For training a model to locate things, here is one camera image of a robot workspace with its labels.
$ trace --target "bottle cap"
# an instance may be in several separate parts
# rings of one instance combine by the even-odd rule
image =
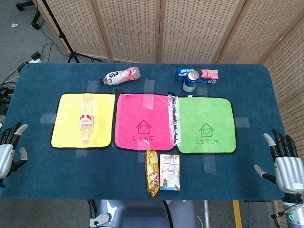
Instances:
[[[87,137],[87,136],[82,137],[82,141],[90,141],[90,137]]]

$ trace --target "blue tablecloth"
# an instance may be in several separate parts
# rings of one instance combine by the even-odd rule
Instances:
[[[274,200],[283,196],[276,185],[262,179],[254,169],[257,163],[274,173],[263,133],[271,134],[272,128],[284,132],[270,75],[264,66],[41,63],[22,69],[3,126],[6,129],[18,121],[28,124],[19,142],[28,152],[28,162],[4,181],[5,197],[152,199],[146,189],[143,153],[113,146],[82,151],[54,149],[50,145],[50,119],[63,93],[113,93],[114,87],[101,86],[99,79],[131,66],[138,66],[142,77],[116,86],[124,93],[154,90],[156,94],[173,92],[179,96],[187,93],[182,82],[175,82],[178,67],[217,69],[219,81],[214,85],[199,84],[193,95],[229,99],[236,118],[234,153],[180,154],[181,191],[159,191],[153,199]]]

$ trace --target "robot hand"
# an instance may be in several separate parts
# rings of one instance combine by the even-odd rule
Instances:
[[[272,130],[275,141],[269,134],[264,134],[268,142],[272,160],[275,166],[275,176],[264,172],[259,165],[254,165],[261,177],[273,182],[285,193],[283,197],[284,211],[271,215],[274,223],[279,228],[278,217],[286,215],[287,227],[304,227],[304,201],[301,193],[304,192],[304,166],[302,159],[298,157],[295,143],[289,135],[285,137]]]
[[[0,136],[0,195],[4,189],[2,184],[3,179],[10,176],[11,172],[17,171],[28,160],[28,155],[24,147],[20,147],[21,159],[18,162],[14,162],[14,154],[20,136],[27,129],[28,125],[21,125],[21,122],[15,126],[6,129]]]
[[[283,193],[299,194],[304,192],[304,166],[298,157],[295,143],[289,135],[285,137],[272,130],[275,141],[269,134],[264,134],[268,142],[275,166],[275,176],[264,172],[259,165],[255,169],[261,177],[273,182]]]

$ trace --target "chair wheel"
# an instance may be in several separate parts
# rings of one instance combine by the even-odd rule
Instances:
[[[17,5],[16,5],[16,7],[17,7],[17,9],[18,9],[19,11],[23,11],[23,7],[22,7],[22,6],[20,7],[20,6],[17,6]]]
[[[33,28],[36,29],[36,30],[39,30],[40,29],[40,26],[39,24],[32,24]]]

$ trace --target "pink towel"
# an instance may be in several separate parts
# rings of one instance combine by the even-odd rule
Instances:
[[[117,102],[115,143],[120,148],[137,151],[172,149],[172,99],[166,95],[121,94]]]

